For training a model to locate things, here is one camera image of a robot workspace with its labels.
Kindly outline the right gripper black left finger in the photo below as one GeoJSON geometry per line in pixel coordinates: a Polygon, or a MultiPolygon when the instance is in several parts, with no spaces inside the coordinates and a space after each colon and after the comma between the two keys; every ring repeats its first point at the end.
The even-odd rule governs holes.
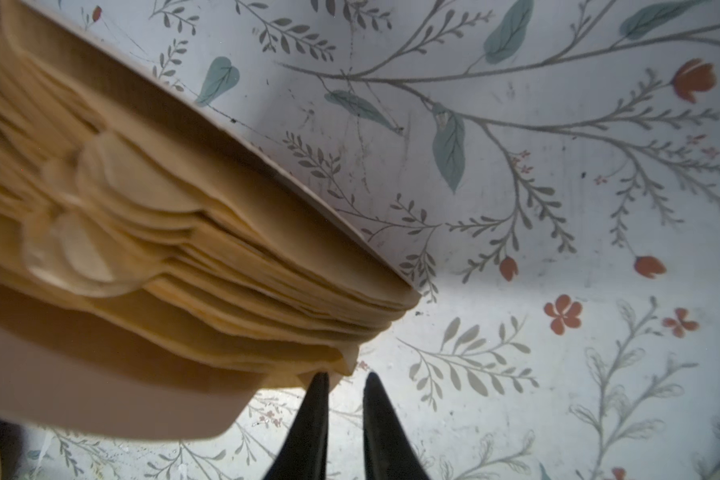
{"type": "Polygon", "coordinates": [[[282,448],[264,480],[325,480],[329,431],[329,376],[316,374],[282,448]]]}

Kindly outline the orange coffee filter pack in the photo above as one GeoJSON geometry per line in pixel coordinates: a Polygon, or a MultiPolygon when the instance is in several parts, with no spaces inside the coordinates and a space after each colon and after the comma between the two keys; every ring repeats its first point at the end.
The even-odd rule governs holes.
{"type": "Polygon", "coordinates": [[[419,299],[249,143],[0,2],[0,418],[214,437],[261,389],[352,374],[419,299]]]}

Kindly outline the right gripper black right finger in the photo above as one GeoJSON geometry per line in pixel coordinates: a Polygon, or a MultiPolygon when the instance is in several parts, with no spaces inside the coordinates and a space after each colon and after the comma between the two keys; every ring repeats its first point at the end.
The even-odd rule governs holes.
{"type": "Polygon", "coordinates": [[[429,480],[395,413],[380,377],[363,391],[363,449],[368,480],[429,480]]]}

